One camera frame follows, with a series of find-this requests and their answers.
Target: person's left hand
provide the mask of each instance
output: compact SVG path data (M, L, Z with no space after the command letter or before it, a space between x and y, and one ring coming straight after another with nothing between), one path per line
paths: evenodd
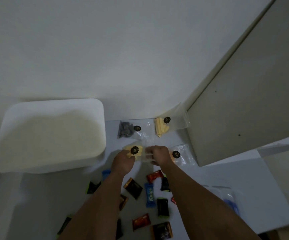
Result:
M115 156L111 166L111 173L118 173L124 177L131 171L136 158L134 156L128 158L126 156L128 152L128 150L122 150Z

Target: hand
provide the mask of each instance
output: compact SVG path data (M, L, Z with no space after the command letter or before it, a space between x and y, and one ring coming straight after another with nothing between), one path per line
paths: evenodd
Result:
M112 173L118 173L119 175L122 175L124 177L127 173L131 171L136 158L134 156L128 158L126 156L128 152L128 150L122 150L115 156L111 165Z
M146 153L152 153L153 159L151 163L156 166L163 167L169 163L173 163L170 157L170 153L167 147L154 145L146 148Z

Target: person's left arm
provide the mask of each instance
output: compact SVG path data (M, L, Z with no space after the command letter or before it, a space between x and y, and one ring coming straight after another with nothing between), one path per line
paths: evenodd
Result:
M135 158L123 150L114 158L111 173L74 215L58 240L102 240L116 237L120 191L123 177L132 169Z

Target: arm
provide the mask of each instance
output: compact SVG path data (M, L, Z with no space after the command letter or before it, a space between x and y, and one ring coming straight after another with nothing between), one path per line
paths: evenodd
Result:
M167 175L171 192L190 239L259 239L225 202L176 166L165 146L151 146L154 165Z
M110 175L78 210L58 240L116 238L121 185L135 162L134 157L126 156L127 152L123 150L114 158Z

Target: person's right arm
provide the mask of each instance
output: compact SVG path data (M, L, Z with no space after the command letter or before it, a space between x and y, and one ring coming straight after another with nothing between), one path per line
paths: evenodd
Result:
M259 240L251 228L225 202L198 184L171 160L168 148L151 146L154 165L166 174L190 239Z

